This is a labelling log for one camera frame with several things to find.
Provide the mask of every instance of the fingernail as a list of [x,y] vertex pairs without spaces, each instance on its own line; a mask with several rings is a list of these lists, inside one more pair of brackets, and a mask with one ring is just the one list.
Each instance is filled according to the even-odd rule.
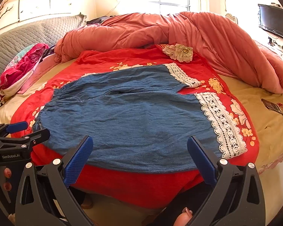
[[186,213],[189,215],[190,218],[192,218],[192,216],[193,216],[193,212],[192,212],[191,210],[189,210],[187,207],[185,207],[185,208],[182,210],[182,212],[183,212],[183,213],[186,212]]

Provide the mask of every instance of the blue gripper pad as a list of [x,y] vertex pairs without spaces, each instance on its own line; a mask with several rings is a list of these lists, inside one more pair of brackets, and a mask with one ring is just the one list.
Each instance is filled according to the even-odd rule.
[[93,150],[93,140],[90,136],[88,136],[64,169],[63,182],[67,188],[71,184],[76,183],[92,150]]
[[26,121],[18,122],[15,124],[10,124],[6,128],[7,133],[16,133],[28,128],[28,123]]
[[205,183],[214,187],[217,183],[216,168],[198,142],[193,137],[189,137],[187,142],[188,152]]

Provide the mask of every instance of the mattress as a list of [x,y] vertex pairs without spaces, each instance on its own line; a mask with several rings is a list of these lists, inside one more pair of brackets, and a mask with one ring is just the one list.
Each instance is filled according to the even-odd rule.
[[[58,72],[71,65],[74,61],[75,60],[72,60],[55,66],[43,75],[24,94],[15,95],[4,105],[0,106],[0,123],[9,123],[17,108],[31,94],[42,87],[46,81],[51,79]],[[266,222],[269,222],[283,205],[283,162],[279,163],[283,161],[283,116],[267,110],[262,104],[261,98],[274,103],[279,102],[283,104],[283,95],[271,94],[263,89],[251,87],[244,82],[230,77],[221,76],[221,78],[226,82],[232,94],[235,95],[246,108],[255,126],[260,141],[260,151],[256,160],[256,166],[261,173],[260,178],[266,200]],[[278,193],[275,195],[272,191],[281,191],[282,194],[280,196]],[[113,204],[111,202],[113,199],[108,197],[96,195],[95,199],[99,204]],[[116,205],[123,206],[124,208],[128,207],[123,203],[116,203]],[[136,209],[136,211],[136,216],[139,220],[150,214],[149,211],[143,211],[142,209]],[[89,211],[88,214],[92,216],[98,213]]]

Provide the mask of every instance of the pillow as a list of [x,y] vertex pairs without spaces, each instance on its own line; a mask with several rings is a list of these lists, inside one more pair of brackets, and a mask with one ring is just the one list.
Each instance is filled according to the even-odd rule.
[[8,100],[15,95],[33,74],[43,52],[49,46],[45,43],[32,44],[19,52],[0,75],[0,99]]

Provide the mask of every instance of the tv screen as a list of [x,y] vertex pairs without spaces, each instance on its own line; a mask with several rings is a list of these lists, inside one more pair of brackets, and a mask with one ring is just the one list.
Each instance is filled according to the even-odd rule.
[[283,9],[274,6],[258,4],[259,27],[283,38]]

